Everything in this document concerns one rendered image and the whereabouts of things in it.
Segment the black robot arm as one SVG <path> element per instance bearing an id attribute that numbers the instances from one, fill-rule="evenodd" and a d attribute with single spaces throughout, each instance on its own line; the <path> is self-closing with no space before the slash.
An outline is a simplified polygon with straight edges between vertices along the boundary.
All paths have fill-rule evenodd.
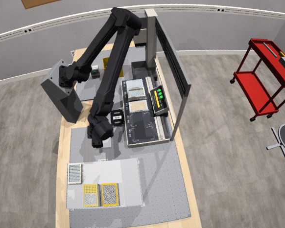
<path id="1" fill-rule="evenodd" d="M 117 81 L 134 36 L 138 36 L 142 20 L 131 11 L 113 7 L 105 25 L 95 36 L 83 55 L 72 65 L 59 67 L 59 86 L 71 88 L 74 81 L 86 82 L 92 71 L 91 64 L 112 36 L 117 36 L 87 120 L 92 134 L 92 146 L 103 147 L 104 140 L 112 135 L 113 127 L 107 115 L 113 107 Z M 93 129 L 94 128 L 94 129 Z"/>

